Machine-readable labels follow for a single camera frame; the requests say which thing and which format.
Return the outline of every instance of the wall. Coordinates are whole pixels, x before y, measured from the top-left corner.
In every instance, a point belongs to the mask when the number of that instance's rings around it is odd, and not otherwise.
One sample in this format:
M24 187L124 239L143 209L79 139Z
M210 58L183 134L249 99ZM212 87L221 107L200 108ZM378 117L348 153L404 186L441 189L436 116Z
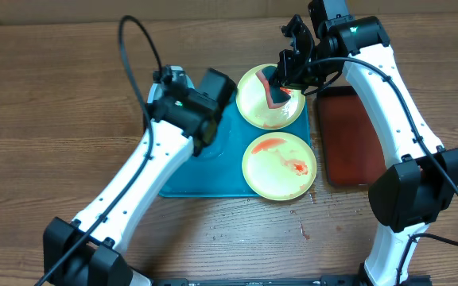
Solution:
M309 0L0 0L0 25L142 20L290 17ZM352 14L458 12L458 0L347 0Z

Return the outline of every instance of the white arm segment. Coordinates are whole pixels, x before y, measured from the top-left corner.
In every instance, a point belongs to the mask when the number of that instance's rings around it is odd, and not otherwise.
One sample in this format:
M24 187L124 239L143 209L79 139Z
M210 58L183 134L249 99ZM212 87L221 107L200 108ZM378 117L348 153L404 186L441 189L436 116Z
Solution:
M431 153L437 153L437 146L443 146L434 135L414 105L398 73L391 46L382 44L361 48L360 54L350 56L366 61L391 76L411 113L414 124L424 143ZM394 90L380 75L361 64L346 62L343 66L346 80L355 88L362 101L375 132L381 143L386 168L402 162L402 156L409 154L412 158L425 156L418 143L414 143L411 126L404 114L402 105ZM365 260L365 271L374 286L393 286L397 277L397 268L411 234L423 233L429 225L424 223L406 227L401 233L394 233L391 228L381 223L375 235L371 255ZM407 279L407 267L413 256L416 243L411 245L406 262L402 268L401 282Z
M430 130L414 105L398 73L394 50L391 46L384 47L382 44L375 44L361 48L360 54L349 57L373 64L391 76L409 107L415 126L424 138L425 145L431 153L437 153L436 147L442 146L441 140ZM343 74L355 88L371 119L381 143L386 168L402 162L401 157L406 154L411 155L412 158L425 156L420 146L413 142L414 135L409 122L390 85L383 82L380 75L376 75L375 72L357 63L346 62L343 66Z
M423 222L406 227L395 233L389 226L378 224L371 255L365 260L365 271L374 286L394 286L397 269L406 248L409 236L424 233L429 228ZM413 257L417 244L413 242L402 267L401 283L407 280L407 267Z
M115 242L113 249L120 254L126 252L135 227L167 179L193 153L193 139L181 135L182 129L163 120L159 123L152 121L151 124L155 144L152 152L153 159L148 160L141 175L114 206L107 220L91 234L91 237L99 242L103 242L105 238L112 238ZM86 231L130 181L144 160L148 144L147 130L134 153L114 179L93 202L75 216L74 219L81 221L80 230Z

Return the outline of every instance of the blue mat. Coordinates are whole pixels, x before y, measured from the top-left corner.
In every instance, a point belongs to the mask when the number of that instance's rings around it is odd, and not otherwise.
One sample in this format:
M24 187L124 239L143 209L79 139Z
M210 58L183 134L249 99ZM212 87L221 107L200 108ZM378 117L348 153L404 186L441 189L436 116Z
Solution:
M176 198L230 198L259 196L243 178L242 158L257 137L274 131L294 134L310 145L307 105L291 125L278 130L254 127L241 116L236 102L223 111L215 140L198 157L191 157L169 178L159 194Z

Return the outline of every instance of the plate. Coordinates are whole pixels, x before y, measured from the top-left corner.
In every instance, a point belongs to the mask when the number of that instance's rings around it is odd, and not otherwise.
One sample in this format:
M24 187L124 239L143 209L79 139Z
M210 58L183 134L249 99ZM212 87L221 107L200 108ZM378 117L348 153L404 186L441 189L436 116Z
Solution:
M246 149L243 177L253 191L282 201L305 193L316 178L317 162L312 149L289 133L272 132L258 137Z
M305 105L305 96L300 91L283 89L291 95L291 99L280 108L268 108L264 86L255 75L268 66L277 67L276 64L262 64L247 71L240 79L236 105L239 113L251 125L266 130L276 130L288 126L300 116Z

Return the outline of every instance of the yellow plate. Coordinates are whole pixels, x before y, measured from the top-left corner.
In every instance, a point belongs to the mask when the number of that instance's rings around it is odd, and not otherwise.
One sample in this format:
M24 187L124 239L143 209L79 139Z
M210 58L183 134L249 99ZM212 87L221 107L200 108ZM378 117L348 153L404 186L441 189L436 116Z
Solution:
M264 86L255 75L268 66L277 67L276 64L262 64L247 71L240 79L236 105L239 113L251 125L275 130L288 126L300 116L305 105L305 96L300 91L287 90L291 99L284 106L277 109L268 108Z
M314 182L314 152L289 133L272 132L255 139L243 154L243 176L259 195L272 200L294 199Z

